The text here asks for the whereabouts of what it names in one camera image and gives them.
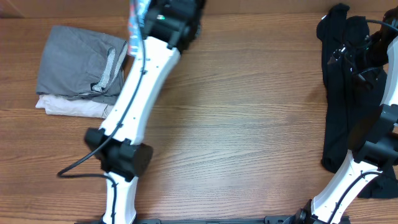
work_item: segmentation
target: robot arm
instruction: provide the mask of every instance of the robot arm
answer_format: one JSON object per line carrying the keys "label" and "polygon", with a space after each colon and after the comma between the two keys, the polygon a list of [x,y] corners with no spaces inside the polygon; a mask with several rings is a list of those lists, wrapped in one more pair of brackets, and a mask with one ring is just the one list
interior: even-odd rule
{"label": "robot arm", "polygon": [[[150,111],[155,103],[157,95],[159,94],[162,85],[177,64],[180,58],[180,52],[177,48],[171,50],[167,48],[167,43],[148,37],[144,40],[146,43],[146,73],[138,86],[139,77],[142,68],[142,57],[138,56],[135,59],[131,72],[124,84],[123,90],[116,102],[112,112],[103,121],[100,129],[104,129],[104,134],[109,136],[116,128],[117,123],[121,119],[122,114],[127,108],[134,90],[139,88],[136,97],[131,105],[131,110],[127,112],[123,120],[123,126],[117,131],[113,139],[123,142],[128,139],[133,146],[140,145],[144,139],[145,126],[150,114]],[[118,223],[132,223],[136,216],[134,208],[134,199],[137,188],[138,177],[134,175],[131,181],[126,181],[125,177],[114,173],[106,172],[105,175],[112,177],[118,188],[118,195],[116,197],[116,214],[115,219]],[[113,206],[113,188],[112,182],[107,180],[107,202],[106,213],[103,217],[105,223],[112,221],[112,206]]]}
{"label": "robot arm", "polygon": [[92,151],[112,138],[95,154],[105,175],[116,183],[115,186],[107,180],[103,223],[132,224],[136,217],[137,181],[153,152],[150,146],[142,144],[147,120],[165,79],[198,34],[204,5],[202,0],[151,2],[141,30],[144,43],[118,101],[100,129],[91,128],[86,133],[85,141]]}
{"label": "robot arm", "polygon": [[[387,12],[384,21],[398,25],[391,19],[398,16],[397,11],[398,8]],[[298,211],[295,223],[339,223],[348,205],[377,173],[397,164],[398,153],[394,148],[398,146],[398,136],[391,131],[398,122],[398,37],[396,32],[383,27],[375,36],[378,41],[362,52],[365,60],[359,58],[357,65],[361,70],[383,66],[388,57],[389,71],[381,106],[353,128],[343,164],[326,188]]]}

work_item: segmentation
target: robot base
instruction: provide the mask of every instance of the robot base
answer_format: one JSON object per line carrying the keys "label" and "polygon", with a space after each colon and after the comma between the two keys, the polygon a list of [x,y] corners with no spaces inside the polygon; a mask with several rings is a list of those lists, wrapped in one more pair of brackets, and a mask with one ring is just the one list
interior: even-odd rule
{"label": "robot base", "polygon": [[[136,220],[134,224],[293,224],[294,216],[275,215],[267,216],[263,219],[255,218],[236,218],[225,220],[175,220],[162,221],[159,219]],[[102,221],[91,222],[90,224],[104,224]],[[340,224],[351,224],[349,217],[342,217]]]}

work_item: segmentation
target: black cloth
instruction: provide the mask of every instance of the black cloth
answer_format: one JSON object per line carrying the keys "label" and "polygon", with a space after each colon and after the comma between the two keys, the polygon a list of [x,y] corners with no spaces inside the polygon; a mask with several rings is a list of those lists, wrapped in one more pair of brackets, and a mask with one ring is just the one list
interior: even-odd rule
{"label": "black cloth", "polygon": [[[317,37],[322,41],[323,83],[327,90],[325,144],[322,165],[330,172],[337,172],[348,150],[348,134],[360,119],[375,111],[382,100],[387,74],[379,69],[379,80],[371,91],[360,91],[353,85],[350,66],[339,60],[328,63],[333,52],[345,40],[362,42],[369,35],[364,17],[346,18],[349,6],[333,7],[317,27]],[[384,172],[395,177],[392,167]],[[358,197],[396,198],[398,185],[385,177],[376,177]]]}

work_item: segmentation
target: wire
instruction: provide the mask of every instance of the wire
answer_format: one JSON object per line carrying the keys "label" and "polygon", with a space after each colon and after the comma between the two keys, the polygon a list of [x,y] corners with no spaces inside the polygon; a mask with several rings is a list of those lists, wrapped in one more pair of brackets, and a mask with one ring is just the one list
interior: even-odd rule
{"label": "wire", "polygon": [[389,175],[383,174],[383,173],[379,173],[379,172],[365,172],[363,174],[361,174],[359,177],[357,177],[354,182],[351,183],[350,186],[348,186],[348,188],[346,189],[346,191],[344,191],[343,195],[340,197],[339,201],[336,203],[336,207],[333,211],[333,213],[331,214],[328,224],[331,224],[331,221],[333,220],[333,218],[335,217],[338,208],[340,207],[342,201],[344,200],[344,198],[347,196],[348,192],[355,186],[356,183],[358,183],[359,180],[361,180],[362,178],[365,178],[365,176],[369,175],[369,174],[374,174],[374,175],[379,175],[379,176],[383,176],[385,178],[391,179],[395,182],[398,183],[398,180],[394,177],[390,177]]}
{"label": "wire", "polygon": [[[139,20],[138,20],[138,11],[137,11],[137,7],[138,7],[138,3],[137,0],[134,0],[134,14],[135,14],[135,20],[136,20],[136,24],[137,26],[139,26]],[[113,132],[108,136],[108,138],[106,138],[106,140],[100,145],[98,146],[94,151],[92,151],[91,153],[87,154],[85,157],[82,157],[81,159],[79,159],[78,161],[74,162],[73,164],[69,165],[68,167],[62,169],[60,172],[57,173],[57,177],[59,178],[65,178],[65,179],[74,179],[74,178],[84,178],[84,177],[99,177],[99,178],[104,178],[104,179],[108,179],[109,181],[112,182],[112,187],[113,187],[113,202],[112,202],[112,224],[115,224],[115,208],[116,208],[116,198],[117,198],[117,183],[114,181],[114,179],[110,176],[107,175],[103,175],[103,174],[76,174],[76,175],[64,175],[64,173],[72,170],[73,168],[75,168],[76,166],[82,164],[83,162],[85,162],[87,159],[89,159],[90,157],[94,156],[97,152],[100,152],[105,146],[108,145],[108,143],[112,140],[112,138],[114,137],[114,135],[117,133],[117,131],[123,126],[123,121],[127,115],[127,112],[129,111],[132,102],[134,101],[139,86],[142,82],[142,78],[143,76],[146,74],[145,71],[145,67],[146,67],[146,48],[145,48],[145,42],[142,39],[142,34],[141,31],[139,31],[139,35],[141,37],[141,45],[142,45],[142,68],[141,68],[141,74],[140,77],[138,79],[138,83],[137,83],[137,87],[134,90],[134,93],[131,96],[131,99],[126,107],[126,109],[124,110],[122,116],[120,117],[120,120],[118,121],[115,129],[113,130]]]}
{"label": "wire", "polygon": [[394,30],[395,32],[398,32],[398,29],[397,29],[396,27],[394,27],[394,26],[392,26],[392,25],[390,25],[390,24],[388,24],[388,23],[386,23],[386,22],[377,21],[377,20],[373,20],[373,19],[366,19],[365,21],[366,21],[366,22],[370,22],[370,23],[380,24],[380,25],[382,25],[382,26],[386,26],[386,27],[388,27],[388,28]]}
{"label": "wire", "polygon": [[360,45],[360,46],[353,45],[353,47],[356,48],[356,49],[364,49],[364,48],[369,47],[372,44],[373,44],[373,41],[369,41],[367,44],[363,44],[363,45]]}
{"label": "wire", "polygon": [[380,70],[380,68],[378,68],[378,67],[371,67],[371,68],[367,68],[367,69],[363,70],[362,72],[360,72],[360,73],[358,73],[358,74],[355,74],[355,75],[356,75],[356,76],[360,76],[364,81],[367,81],[367,80],[364,79],[364,77],[362,76],[362,74],[364,74],[364,73],[366,73],[366,72],[370,72],[370,71],[376,70],[376,69]]}

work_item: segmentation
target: black mounting bracket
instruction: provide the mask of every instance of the black mounting bracket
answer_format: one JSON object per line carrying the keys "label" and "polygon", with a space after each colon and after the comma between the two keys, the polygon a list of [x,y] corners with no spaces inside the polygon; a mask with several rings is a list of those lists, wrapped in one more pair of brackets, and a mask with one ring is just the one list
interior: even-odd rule
{"label": "black mounting bracket", "polygon": [[167,48],[188,49],[200,31],[205,0],[152,0],[145,16],[142,38],[155,37],[168,43]]}
{"label": "black mounting bracket", "polygon": [[[95,221],[86,224],[105,224],[102,221]],[[160,219],[134,220],[133,224],[295,224],[294,216],[273,215],[265,218],[235,218],[235,219],[209,219],[209,220],[176,220],[162,221]],[[349,217],[342,217],[340,224],[351,224]]]}
{"label": "black mounting bracket", "polygon": [[386,170],[398,163],[398,134],[393,133],[398,121],[397,105],[381,105],[377,111],[359,121],[349,134],[348,149],[354,161],[366,161]]}
{"label": "black mounting bracket", "polygon": [[[100,146],[108,136],[104,129],[89,128],[85,142],[91,151]],[[101,169],[105,172],[114,172],[130,182],[134,177],[140,177],[147,169],[152,159],[153,148],[145,144],[131,145],[129,139],[120,142],[111,139],[110,142],[95,157],[101,161]]]}
{"label": "black mounting bracket", "polygon": [[[316,215],[311,215],[311,202],[312,200],[308,200],[305,206],[299,210],[297,210],[296,214],[289,220],[288,223],[284,224],[326,224],[325,222],[318,219]],[[342,217],[340,220],[340,224],[350,224],[351,221],[349,217]]]}

